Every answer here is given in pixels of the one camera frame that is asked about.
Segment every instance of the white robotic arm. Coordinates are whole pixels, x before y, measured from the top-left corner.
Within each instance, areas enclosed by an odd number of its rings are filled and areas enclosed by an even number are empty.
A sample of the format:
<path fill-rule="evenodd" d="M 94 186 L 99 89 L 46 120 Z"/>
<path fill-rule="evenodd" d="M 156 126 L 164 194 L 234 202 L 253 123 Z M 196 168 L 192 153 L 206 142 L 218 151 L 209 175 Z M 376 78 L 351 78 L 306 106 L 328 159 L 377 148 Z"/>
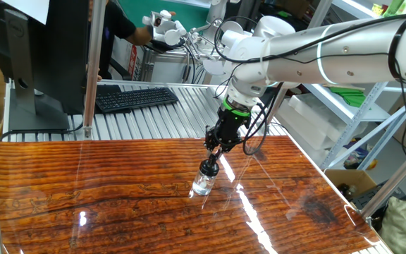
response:
<path fill-rule="evenodd" d="M 170 46 L 177 45 L 180 38 L 187 33 L 186 29 L 178 20 L 171 20 L 172 15 L 163 10 L 160 13 L 153 12 L 150 17 L 144 17 L 144 25 L 151 25 L 153 40 L 165 42 Z"/>
<path fill-rule="evenodd" d="M 356 20 L 273 37 L 222 41 L 236 60 L 280 55 L 370 20 Z M 406 19 L 395 19 L 343 33 L 291 55 L 238 66 L 231 85 L 250 97 L 262 95 L 265 80 L 295 83 L 376 83 L 406 80 Z"/>
<path fill-rule="evenodd" d="M 263 19 L 257 29 L 268 27 L 271 22 L 264 23 Z M 268 37 L 273 34 L 270 32 L 256 31 L 261 37 L 231 31 L 223 35 L 226 50 L 219 54 L 227 60 L 232 74 L 219 120 L 207 131 L 205 146 L 209 152 L 219 145 L 219 154 L 229 152 L 242 142 L 238 128 L 249 126 L 250 111 L 271 82 L 348 84 L 406 80 L 406 15 L 356 20 L 302 32 L 293 32 L 284 21 L 274 22 L 269 28 L 277 32 L 275 37 Z"/>

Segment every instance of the metal grid surface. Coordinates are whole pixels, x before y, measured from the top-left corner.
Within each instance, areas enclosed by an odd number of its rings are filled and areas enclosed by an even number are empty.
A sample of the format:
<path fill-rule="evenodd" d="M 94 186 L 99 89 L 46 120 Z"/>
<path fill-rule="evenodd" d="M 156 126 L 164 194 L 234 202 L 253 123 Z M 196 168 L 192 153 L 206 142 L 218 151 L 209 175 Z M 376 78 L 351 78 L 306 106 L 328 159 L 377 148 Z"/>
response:
<path fill-rule="evenodd" d="M 204 138 L 206 126 L 214 126 L 221 100 L 214 99 L 215 85 L 163 84 L 104 80 L 99 85 L 119 85 L 122 91 L 154 87 L 169 87 L 178 97 L 176 104 L 134 109 L 129 114 L 96 114 L 92 128 L 94 140 L 130 140 L 151 138 Z M 10 102 L 10 90 L 6 91 L 6 105 Z M 5 108 L 4 128 L 8 131 L 8 108 Z M 68 116 L 70 129 L 82 123 L 81 115 Z M 269 135 L 286 135 L 278 125 L 272 124 Z M 245 127 L 240 129 L 245 135 Z M 69 134 L 27 133 L 14 134 L 3 141 L 37 142 L 83 140 L 83 130 Z"/>

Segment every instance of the black shirt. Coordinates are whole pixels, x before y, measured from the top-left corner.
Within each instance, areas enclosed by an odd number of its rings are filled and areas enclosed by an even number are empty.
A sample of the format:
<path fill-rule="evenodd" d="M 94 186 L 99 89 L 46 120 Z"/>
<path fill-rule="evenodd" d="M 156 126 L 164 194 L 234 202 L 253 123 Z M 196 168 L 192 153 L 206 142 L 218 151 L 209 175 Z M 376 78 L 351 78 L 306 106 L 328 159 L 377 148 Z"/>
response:
<path fill-rule="evenodd" d="M 135 25 L 123 15 L 123 11 L 117 4 L 110 1 L 106 5 L 101 54 L 99 57 L 99 75 L 102 78 L 111 78 L 109 62 L 112 56 L 114 36 L 125 39 L 133 35 L 135 29 Z"/>

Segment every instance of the green ring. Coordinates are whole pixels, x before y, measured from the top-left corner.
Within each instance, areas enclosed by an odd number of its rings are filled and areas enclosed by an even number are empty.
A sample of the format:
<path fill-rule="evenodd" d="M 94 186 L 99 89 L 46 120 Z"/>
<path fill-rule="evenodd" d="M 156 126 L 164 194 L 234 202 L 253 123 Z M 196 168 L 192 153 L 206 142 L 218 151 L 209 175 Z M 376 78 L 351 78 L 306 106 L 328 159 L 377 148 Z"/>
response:
<path fill-rule="evenodd" d="M 238 110 L 233 110 L 233 108 L 226 102 L 226 99 L 223 100 L 222 104 L 224 105 L 225 108 L 227 108 L 227 110 L 233 112 L 234 114 L 237 114 L 238 116 L 250 116 L 250 112 L 245 113 Z"/>

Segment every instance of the glass jar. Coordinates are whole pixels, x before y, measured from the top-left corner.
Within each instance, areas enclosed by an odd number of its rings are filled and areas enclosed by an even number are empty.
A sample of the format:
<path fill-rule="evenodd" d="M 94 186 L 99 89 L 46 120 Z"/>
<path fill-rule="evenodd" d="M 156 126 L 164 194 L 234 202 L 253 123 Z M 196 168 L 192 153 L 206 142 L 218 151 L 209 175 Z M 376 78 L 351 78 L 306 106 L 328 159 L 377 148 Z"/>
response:
<path fill-rule="evenodd" d="M 208 195 L 216 181 L 219 166 L 215 159 L 204 160 L 192 184 L 193 191 L 198 195 Z"/>

